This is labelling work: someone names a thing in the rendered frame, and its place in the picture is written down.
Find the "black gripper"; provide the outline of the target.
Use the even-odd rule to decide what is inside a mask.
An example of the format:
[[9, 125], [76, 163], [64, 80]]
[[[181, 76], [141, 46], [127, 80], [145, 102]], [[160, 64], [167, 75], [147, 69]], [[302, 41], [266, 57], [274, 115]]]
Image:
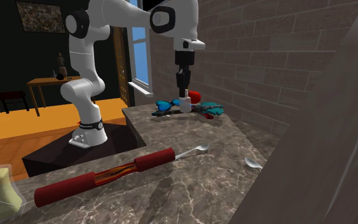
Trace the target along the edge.
[[186, 89], [188, 89], [191, 71], [189, 69], [195, 61], [194, 51], [175, 51], [175, 64], [179, 66], [178, 73], [176, 73], [176, 83], [179, 88], [179, 97], [185, 97]]

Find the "red ball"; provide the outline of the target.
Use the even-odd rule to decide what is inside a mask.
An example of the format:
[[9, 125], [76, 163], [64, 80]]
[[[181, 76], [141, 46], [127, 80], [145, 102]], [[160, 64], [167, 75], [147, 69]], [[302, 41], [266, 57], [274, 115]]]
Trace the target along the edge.
[[188, 91], [188, 97], [190, 98], [192, 104], [198, 104], [202, 98], [200, 93], [194, 90]]

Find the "small white bottle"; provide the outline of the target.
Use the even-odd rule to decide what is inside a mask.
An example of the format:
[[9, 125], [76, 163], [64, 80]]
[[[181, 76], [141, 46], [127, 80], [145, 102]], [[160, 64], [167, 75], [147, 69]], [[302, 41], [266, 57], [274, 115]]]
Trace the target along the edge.
[[180, 97], [179, 98], [179, 107], [180, 107], [180, 112], [190, 113], [191, 112], [191, 98], [190, 97]]

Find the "blue butterfly-shaped object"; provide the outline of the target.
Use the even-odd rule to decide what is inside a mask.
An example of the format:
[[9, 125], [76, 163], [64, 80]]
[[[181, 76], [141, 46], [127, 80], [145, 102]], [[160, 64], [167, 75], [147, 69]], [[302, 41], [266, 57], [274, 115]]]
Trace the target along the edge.
[[173, 99], [171, 101], [156, 101], [158, 111], [168, 111], [172, 106], [179, 106], [179, 99]]

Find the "teal crumpled cloth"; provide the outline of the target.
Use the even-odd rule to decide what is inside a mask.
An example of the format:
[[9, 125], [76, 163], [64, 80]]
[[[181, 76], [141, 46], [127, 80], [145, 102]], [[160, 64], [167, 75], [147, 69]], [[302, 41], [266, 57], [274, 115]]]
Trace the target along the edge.
[[208, 113], [217, 116], [220, 116], [224, 113], [224, 106], [215, 102], [203, 102], [201, 104], [196, 105], [196, 107], [204, 108]]

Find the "dark tool with red part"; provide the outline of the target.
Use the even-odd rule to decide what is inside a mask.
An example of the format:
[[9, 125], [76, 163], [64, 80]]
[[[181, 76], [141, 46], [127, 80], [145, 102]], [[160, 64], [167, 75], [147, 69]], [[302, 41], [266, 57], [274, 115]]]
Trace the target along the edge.
[[206, 119], [213, 119], [214, 116], [210, 113], [207, 112], [206, 109], [204, 108], [199, 108], [199, 107], [192, 107], [191, 109], [192, 113], [198, 113], [199, 115], [204, 116]]

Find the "white framed window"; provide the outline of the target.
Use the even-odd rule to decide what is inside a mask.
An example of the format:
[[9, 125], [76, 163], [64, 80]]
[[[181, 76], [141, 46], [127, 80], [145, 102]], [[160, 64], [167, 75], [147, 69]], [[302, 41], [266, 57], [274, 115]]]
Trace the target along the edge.
[[127, 28], [132, 80], [128, 84], [146, 97], [153, 96], [149, 55], [149, 13], [139, 8], [141, 0], [125, 0], [135, 8], [134, 24]]

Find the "wooden door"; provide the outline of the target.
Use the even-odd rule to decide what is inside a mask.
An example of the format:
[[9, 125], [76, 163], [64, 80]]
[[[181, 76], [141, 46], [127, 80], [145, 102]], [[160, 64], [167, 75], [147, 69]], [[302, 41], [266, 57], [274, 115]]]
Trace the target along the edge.
[[125, 45], [123, 42], [122, 28], [113, 27], [114, 31], [114, 52], [116, 57], [116, 68], [120, 86], [120, 98], [130, 107], [130, 92], [128, 88], [126, 63], [125, 63]]

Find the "silver spoon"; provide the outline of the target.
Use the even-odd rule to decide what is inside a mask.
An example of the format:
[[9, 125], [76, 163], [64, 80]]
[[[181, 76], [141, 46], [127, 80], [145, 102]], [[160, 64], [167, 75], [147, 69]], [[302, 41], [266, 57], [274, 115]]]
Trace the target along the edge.
[[205, 151], [205, 150], [207, 150], [208, 148], [209, 148], [209, 144], [201, 144], [201, 145], [198, 145], [197, 147], [195, 147], [195, 148], [193, 148], [193, 149], [190, 149], [190, 150], [188, 150], [188, 151], [185, 151], [185, 152], [183, 152], [183, 153], [180, 153], [180, 154], [176, 155], [176, 156], [175, 156], [175, 159], [178, 160], [178, 159], [180, 159], [181, 157], [183, 157], [183, 156], [185, 156], [185, 155], [191, 153], [192, 151], [196, 151], [196, 150], [198, 150], [198, 151]]
[[263, 167], [251, 158], [245, 157], [245, 163], [253, 169], [262, 169]]

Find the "wooden side table with figure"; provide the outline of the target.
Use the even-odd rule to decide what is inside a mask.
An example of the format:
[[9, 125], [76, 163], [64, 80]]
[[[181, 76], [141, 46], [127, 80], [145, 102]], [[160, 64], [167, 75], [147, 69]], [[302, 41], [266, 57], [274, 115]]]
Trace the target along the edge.
[[93, 97], [103, 92], [105, 89], [104, 82], [97, 76], [93, 78], [82, 78], [81, 76], [68, 76], [62, 80], [56, 78], [36, 78], [27, 83], [29, 92], [32, 97], [34, 109], [37, 116], [40, 116], [39, 107], [35, 100], [33, 87], [38, 87], [43, 105], [45, 106], [41, 86], [60, 85], [60, 93], [62, 97], [75, 105], [79, 116], [84, 120], [89, 120], [90, 117], [100, 118], [100, 109], [94, 103]]

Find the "dark robot stand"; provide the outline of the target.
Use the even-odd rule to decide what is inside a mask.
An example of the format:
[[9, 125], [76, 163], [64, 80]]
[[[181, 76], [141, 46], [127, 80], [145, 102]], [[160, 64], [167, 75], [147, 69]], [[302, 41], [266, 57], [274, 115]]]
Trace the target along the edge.
[[24, 156], [22, 162], [28, 176], [37, 176], [146, 145], [131, 126], [106, 123], [104, 129], [107, 141], [101, 145], [86, 149], [71, 145], [69, 140], [72, 134], [68, 133]]

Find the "dark red rolling pin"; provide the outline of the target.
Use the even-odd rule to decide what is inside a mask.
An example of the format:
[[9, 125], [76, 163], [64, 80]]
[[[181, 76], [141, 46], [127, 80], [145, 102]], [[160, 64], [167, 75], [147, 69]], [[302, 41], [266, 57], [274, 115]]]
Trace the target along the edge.
[[34, 192], [34, 202], [36, 207], [43, 207], [73, 195], [105, 185], [133, 172], [146, 171], [148, 169], [172, 162], [175, 159], [176, 154], [172, 148], [157, 151], [149, 155], [135, 158], [133, 162], [125, 165], [98, 173], [89, 172], [58, 183], [37, 188]]

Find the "dark stool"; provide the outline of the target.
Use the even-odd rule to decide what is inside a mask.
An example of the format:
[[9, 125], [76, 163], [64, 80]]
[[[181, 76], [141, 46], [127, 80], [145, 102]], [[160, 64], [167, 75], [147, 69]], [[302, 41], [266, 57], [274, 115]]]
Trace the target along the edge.
[[26, 94], [24, 91], [13, 91], [13, 92], [0, 92], [0, 101], [3, 104], [3, 108], [6, 114], [9, 114], [10, 111], [7, 107], [7, 100], [21, 99], [21, 102], [24, 104], [26, 111], [29, 111], [29, 106], [26, 101]]

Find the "dark framed wall picture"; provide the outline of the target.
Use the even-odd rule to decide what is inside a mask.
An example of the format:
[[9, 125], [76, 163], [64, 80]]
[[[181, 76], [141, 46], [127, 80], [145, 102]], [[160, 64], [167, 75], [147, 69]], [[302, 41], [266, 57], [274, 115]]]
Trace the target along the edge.
[[24, 32], [65, 33], [60, 6], [22, 1], [16, 6]]

